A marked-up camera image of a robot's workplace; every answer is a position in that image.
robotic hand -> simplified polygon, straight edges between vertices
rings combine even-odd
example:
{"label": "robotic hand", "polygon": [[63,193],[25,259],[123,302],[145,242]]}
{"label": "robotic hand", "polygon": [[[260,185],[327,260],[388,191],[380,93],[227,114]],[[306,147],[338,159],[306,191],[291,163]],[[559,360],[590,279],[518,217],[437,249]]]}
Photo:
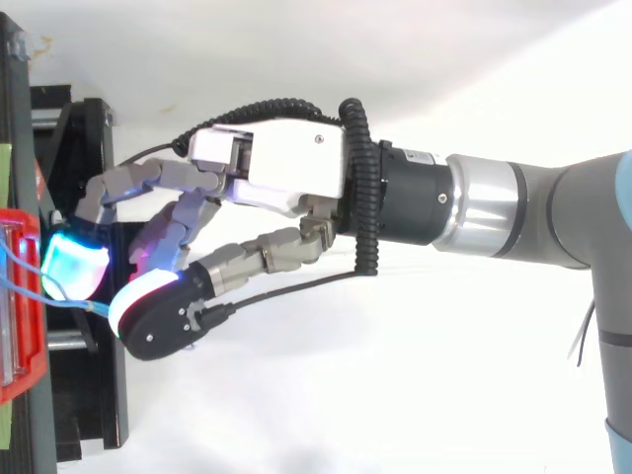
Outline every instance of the robotic hand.
{"label": "robotic hand", "polygon": [[[170,146],[187,162],[151,159],[93,178],[68,234],[53,237],[44,270],[71,297],[87,297],[107,265],[100,234],[115,219],[112,204],[154,187],[182,191],[131,244],[137,273],[110,309],[129,351],[153,359],[243,306],[309,287],[208,306],[249,277],[316,262],[336,234],[355,234],[355,270],[313,284],[376,275],[378,237],[591,269],[615,472],[632,472],[632,292],[625,287],[632,281],[632,153],[558,169],[463,155],[441,164],[429,153],[372,143],[359,101],[341,105],[340,121],[302,101],[276,105],[242,108],[183,135],[184,143],[180,137]],[[252,109],[259,112],[244,112]],[[182,270],[188,245],[224,199],[302,216],[300,228],[227,245]],[[69,260],[82,271],[69,275]]]}

screw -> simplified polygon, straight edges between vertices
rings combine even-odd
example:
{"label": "screw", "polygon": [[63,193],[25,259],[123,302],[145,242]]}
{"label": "screw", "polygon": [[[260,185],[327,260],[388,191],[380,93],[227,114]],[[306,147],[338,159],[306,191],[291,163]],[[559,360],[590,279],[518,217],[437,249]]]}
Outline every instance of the screw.
{"label": "screw", "polygon": [[115,115],[112,109],[106,109],[105,123],[106,126],[113,126],[115,124]]}
{"label": "screw", "polygon": [[33,44],[27,32],[15,32],[11,35],[9,53],[19,61],[28,61],[33,57]]}

red plastic tray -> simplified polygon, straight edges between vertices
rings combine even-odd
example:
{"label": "red plastic tray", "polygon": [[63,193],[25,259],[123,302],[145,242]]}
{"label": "red plastic tray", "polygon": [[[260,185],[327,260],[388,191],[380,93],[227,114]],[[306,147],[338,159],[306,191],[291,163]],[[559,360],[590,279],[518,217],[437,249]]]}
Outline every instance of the red plastic tray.
{"label": "red plastic tray", "polygon": [[[18,209],[0,208],[0,230],[7,230],[7,244],[14,254],[32,266],[40,267],[40,221]],[[41,294],[40,277],[10,262],[12,281],[17,286]],[[0,378],[0,404],[33,387],[46,372],[45,323],[42,303],[20,294],[14,294],[16,337],[13,354],[20,370],[14,380],[2,386]]]}

red container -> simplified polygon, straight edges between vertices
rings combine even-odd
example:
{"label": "red container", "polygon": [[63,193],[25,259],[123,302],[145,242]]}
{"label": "red container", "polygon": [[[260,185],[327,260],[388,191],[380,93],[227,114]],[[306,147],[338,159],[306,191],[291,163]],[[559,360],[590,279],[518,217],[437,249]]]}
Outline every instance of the red container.
{"label": "red container", "polygon": [[[13,253],[40,267],[40,221],[18,209],[0,208],[0,239]],[[40,277],[0,249],[0,276],[41,294]],[[46,372],[42,303],[0,285],[0,404],[33,387]]]}

blue light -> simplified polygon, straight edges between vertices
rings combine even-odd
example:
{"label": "blue light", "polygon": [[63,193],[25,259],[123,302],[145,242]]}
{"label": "blue light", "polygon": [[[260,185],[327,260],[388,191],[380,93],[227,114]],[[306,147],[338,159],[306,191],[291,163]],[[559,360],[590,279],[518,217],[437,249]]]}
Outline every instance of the blue light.
{"label": "blue light", "polygon": [[152,270],[151,272],[141,275],[130,283],[126,284],[115,296],[110,304],[110,327],[112,331],[119,336],[119,321],[123,313],[127,311],[129,306],[134,304],[145,294],[149,294],[155,289],[178,279],[178,274],[167,270]]}
{"label": "blue light", "polygon": [[[90,249],[56,233],[46,249],[41,271],[59,281],[70,299],[84,300],[99,287],[109,262],[108,249]],[[44,279],[42,286],[53,299],[64,299],[50,280]]]}

